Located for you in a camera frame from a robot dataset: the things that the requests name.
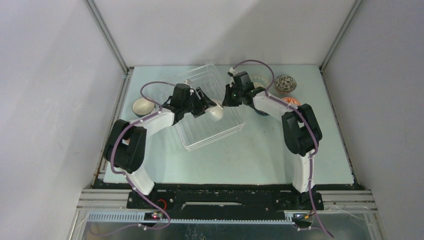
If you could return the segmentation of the blue zigzag orange-inside bowl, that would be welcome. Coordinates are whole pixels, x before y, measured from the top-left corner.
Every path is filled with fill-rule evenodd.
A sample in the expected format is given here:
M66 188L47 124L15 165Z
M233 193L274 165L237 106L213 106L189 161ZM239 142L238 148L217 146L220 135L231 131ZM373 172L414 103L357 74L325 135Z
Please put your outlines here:
M122 143L128 146L130 141L131 141L130 139L123 139Z

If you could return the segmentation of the white and navy bowl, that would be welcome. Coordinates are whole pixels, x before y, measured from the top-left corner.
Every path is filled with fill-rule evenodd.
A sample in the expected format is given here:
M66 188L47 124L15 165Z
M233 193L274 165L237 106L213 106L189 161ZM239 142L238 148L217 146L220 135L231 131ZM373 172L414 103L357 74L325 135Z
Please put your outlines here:
M149 97L140 97L132 104L132 111L138 117L149 115L156 109L156 105L150 101Z

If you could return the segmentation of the yellow patterned bowl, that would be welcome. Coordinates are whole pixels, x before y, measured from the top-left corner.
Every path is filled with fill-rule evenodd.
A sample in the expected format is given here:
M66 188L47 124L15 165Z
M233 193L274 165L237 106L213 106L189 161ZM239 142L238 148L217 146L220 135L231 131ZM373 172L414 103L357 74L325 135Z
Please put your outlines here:
M270 80L267 77L260 75L253 75L250 80L255 88L262 87L266 89L270 84Z

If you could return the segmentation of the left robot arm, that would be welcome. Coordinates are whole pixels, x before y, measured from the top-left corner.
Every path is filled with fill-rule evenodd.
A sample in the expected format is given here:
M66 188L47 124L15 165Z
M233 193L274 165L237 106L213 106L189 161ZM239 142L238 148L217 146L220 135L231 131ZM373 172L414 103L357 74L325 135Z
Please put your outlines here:
M103 153L111 171L124 176L132 190L140 194L138 201L145 208L153 208L158 202L158 194L152 191L155 182L143 166L147 138L176 125L187 114L198 118L214 107L220 108L221 104L209 98L200 87L177 83L165 103L157 107L136 120L116 120Z

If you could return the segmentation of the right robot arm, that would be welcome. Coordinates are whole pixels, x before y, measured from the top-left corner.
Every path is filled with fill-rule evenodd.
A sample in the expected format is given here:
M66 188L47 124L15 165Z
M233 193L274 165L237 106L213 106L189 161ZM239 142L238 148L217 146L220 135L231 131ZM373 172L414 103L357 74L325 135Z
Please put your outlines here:
M287 149L295 155L292 185L297 190L291 194L291 204L304 209L311 202L308 193L313 187L314 157L323 134L315 113L309 104L294 105L255 87L247 72L228 71L232 82L225 86L223 106L245 105L256 112L265 113L281 122Z

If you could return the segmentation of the plain white bowl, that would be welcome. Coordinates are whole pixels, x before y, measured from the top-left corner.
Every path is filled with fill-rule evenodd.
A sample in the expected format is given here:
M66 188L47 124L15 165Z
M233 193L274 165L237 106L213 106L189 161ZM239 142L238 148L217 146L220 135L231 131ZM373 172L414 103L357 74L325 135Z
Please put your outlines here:
M224 107L219 100L212 99L205 113L215 122L220 121L224 116Z

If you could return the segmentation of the dark teal bowl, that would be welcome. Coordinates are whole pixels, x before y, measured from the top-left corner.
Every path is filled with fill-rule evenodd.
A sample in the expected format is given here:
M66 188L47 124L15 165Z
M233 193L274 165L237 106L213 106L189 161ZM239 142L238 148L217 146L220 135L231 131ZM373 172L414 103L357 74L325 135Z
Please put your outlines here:
M268 114L268 113L263 112L263 111L260 111L260 110L257 110L257 109L255 109L255 112L256 112L256 114L258 114L259 116L263 116L263 117L269 116L269 114Z

